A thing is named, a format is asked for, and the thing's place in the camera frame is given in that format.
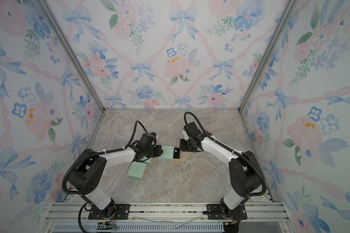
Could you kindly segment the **small green jewelry box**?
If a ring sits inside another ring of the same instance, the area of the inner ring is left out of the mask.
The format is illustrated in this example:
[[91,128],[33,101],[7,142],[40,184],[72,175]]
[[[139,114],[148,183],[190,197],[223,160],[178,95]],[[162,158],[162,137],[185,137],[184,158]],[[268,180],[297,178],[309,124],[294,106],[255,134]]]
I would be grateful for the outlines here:
[[133,179],[141,180],[146,172],[146,163],[133,162],[128,171],[128,177]]

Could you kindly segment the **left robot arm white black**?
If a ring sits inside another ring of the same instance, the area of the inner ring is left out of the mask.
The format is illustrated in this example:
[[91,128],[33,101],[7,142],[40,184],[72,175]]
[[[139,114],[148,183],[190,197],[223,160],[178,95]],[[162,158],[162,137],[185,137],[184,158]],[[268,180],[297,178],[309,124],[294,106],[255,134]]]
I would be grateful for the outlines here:
[[82,197],[100,218],[112,218],[117,211],[115,201],[100,186],[105,169],[159,157],[163,150],[157,145],[157,137],[154,132],[144,133],[139,141],[127,147],[100,152],[84,150],[66,172],[62,181],[63,191]]

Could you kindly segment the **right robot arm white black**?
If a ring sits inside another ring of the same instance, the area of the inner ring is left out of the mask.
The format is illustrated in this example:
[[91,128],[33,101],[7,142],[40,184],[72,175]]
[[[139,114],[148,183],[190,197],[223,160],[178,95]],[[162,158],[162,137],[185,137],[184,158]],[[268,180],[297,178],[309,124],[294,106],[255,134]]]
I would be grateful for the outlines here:
[[194,122],[187,123],[182,132],[184,138],[180,140],[181,151],[208,152],[228,167],[231,190],[220,201],[223,217],[238,218],[251,197],[266,193],[265,178],[254,153],[229,147],[209,132],[199,129]]

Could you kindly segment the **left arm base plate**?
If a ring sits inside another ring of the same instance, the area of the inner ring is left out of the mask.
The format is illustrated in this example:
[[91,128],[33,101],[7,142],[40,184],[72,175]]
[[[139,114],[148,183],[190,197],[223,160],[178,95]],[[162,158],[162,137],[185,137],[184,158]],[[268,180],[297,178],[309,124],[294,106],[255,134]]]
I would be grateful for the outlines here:
[[127,220],[130,207],[131,207],[130,204],[110,204],[104,210],[100,210],[97,206],[93,204],[89,211],[88,219],[89,220],[108,220],[108,219]]

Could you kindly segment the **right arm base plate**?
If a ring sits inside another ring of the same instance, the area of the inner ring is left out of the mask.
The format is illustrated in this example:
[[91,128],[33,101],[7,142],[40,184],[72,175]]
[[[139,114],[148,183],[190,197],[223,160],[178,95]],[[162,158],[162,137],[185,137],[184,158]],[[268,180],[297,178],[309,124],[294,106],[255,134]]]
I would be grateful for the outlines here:
[[209,220],[234,220],[234,219],[248,219],[245,206],[238,205],[230,210],[222,204],[207,204],[207,210],[203,211],[204,215],[208,216]]

